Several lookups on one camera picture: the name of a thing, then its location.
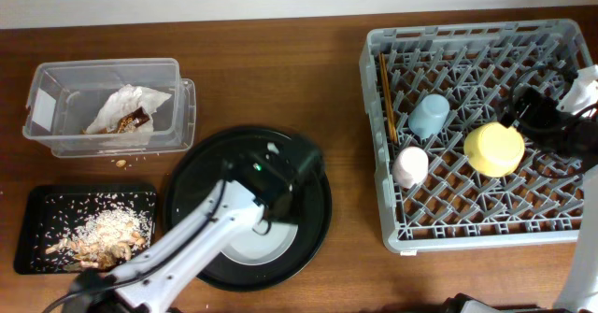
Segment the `food scraps pile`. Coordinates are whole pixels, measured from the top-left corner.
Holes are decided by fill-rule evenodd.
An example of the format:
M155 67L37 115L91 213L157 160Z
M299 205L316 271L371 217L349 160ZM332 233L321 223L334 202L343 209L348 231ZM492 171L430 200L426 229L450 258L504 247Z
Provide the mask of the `food scraps pile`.
M105 272L148 248L155 226L155 192L85 192L46 198L36 271Z

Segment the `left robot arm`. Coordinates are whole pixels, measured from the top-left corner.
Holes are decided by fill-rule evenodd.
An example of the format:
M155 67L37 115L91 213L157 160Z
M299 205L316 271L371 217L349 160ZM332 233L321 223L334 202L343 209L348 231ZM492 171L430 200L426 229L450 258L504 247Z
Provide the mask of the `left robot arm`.
M297 135L282 150L239 151L222 160L218 181L200 205L157 243L102 277L80 273L47 306L64 312L165 312L236 237L259 223L297 224L294 195L322 167L321 150Z

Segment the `clear plastic bin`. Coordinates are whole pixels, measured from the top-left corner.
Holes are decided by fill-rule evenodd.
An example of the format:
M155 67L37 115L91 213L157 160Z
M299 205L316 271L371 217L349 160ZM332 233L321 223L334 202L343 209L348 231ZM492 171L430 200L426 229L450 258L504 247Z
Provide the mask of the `clear plastic bin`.
M22 134L58 158L179 152L192 145L195 87L172 58L41 64Z

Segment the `pink cup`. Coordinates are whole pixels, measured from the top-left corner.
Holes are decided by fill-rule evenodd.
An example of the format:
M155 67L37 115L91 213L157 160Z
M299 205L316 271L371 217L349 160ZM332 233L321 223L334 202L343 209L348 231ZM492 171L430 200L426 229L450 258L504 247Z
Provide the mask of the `pink cup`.
M392 177L402 188L410 189L422 183L428 176L429 159L423 149L404 148L392 166Z

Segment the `grey dishwasher rack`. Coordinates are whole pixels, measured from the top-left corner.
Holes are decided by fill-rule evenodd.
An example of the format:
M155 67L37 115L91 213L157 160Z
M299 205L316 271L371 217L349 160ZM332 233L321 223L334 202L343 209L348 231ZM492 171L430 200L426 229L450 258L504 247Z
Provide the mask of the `grey dishwasher rack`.
M539 157L528 145L514 173L489 178L469 165L463 142L495 120L511 87L560 99L562 71L591 63L577 23L566 19L369 32L359 67L385 247L407 254L575 241L584 206L578 160ZM407 121L429 94L444 96L450 110L441 131L421 139ZM407 147L429 159L427 178L410 189L392 177Z

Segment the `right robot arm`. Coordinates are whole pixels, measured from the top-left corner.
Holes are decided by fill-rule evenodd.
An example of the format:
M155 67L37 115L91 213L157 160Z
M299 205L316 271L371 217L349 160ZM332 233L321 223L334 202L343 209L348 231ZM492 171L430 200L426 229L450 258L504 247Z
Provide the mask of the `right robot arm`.
M568 82L560 100L533 88L526 78L553 71ZM531 167L546 179L579 178L582 218L574 258L553 312L597 310L597 66L568 72L541 64L523 72L495 108L503 129L513 126L539 149Z

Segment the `white tissue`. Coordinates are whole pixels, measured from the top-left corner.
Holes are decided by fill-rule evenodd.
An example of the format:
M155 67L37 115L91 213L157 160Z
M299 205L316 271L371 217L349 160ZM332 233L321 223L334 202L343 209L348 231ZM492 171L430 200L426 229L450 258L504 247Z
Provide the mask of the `white tissue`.
M83 133L93 135L115 131L122 117L140 107L149 114L149 121L136 128L135 132L152 132L152 115L171 97L172 95L167 92L127 84L108 97L93 122Z

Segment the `gold snack wrapper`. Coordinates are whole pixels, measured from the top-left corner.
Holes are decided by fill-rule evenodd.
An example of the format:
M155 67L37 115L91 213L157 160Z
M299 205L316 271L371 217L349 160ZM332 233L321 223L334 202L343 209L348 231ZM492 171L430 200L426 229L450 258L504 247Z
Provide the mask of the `gold snack wrapper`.
M117 124L115 129L116 134L132 133L136 128L145 124L150 120L150 115L140 107L137 110L122 117Z

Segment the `grey plate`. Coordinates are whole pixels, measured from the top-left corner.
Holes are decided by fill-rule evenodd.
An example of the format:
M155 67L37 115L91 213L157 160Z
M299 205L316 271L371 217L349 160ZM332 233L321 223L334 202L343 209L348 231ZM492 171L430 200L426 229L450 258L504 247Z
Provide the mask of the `grey plate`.
M221 253L243 265L270 263L291 246L297 232L296 224L274 222L268 225L267 221L261 221L252 229L236 236Z

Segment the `yellow bowl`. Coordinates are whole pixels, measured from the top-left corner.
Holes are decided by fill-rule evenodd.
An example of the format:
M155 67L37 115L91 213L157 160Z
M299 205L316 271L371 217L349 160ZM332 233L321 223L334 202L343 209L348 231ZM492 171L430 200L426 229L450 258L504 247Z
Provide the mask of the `yellow bowl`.
M521 134L494 121L472 131L464 140L463 152L478 173L501 178L513 173L525 151Z

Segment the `round black serving tray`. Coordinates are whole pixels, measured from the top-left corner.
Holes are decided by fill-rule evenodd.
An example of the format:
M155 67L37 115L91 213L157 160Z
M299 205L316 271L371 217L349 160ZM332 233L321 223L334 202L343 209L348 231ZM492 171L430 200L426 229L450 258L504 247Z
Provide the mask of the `round black serving tray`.
M272 149L276 142L307 138L270 128L241 126L224 130L203 140L183 157L169 182L164 198L166 230L172 229L203 203L221 178L221 166L225 162L223 144L237 139L267 139L271 142L268 148ZM254 292L276 286L300 272L317 254L330 227L332 195L324 172L321 186L325 195L325 222L296 224L297 235L280 257L270 263L248 266L233 262L219 253L198 278L221 290Z

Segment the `blue cup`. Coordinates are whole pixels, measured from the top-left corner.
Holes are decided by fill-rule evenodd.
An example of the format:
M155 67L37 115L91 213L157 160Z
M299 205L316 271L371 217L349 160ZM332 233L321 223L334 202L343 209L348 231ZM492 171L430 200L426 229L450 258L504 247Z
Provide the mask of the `blue cup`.
M408 117L408 128L421 139L437 135L449 113L449 101L442 95L426 95Z

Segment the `black rectangular tray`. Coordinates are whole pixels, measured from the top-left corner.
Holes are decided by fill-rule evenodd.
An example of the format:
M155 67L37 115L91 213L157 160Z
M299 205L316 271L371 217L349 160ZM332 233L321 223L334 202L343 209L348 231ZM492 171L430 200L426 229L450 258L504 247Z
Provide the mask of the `black rectangular tray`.
M35 261L38 255L35 244L38 242L36 235L41 232L40 223L49 217L50 208L45 205L45 200L51 195L58 194L83 194L85 192L155 192L157 206L157 192L150 184L100 184L100 185L45 185L35 187L28 196L27 207L23 217L21 233L14 258L13 268L22 275L32 274L66 274L67 272L36 271L35 267L40 262ZM155 224L157 209L155 206Z

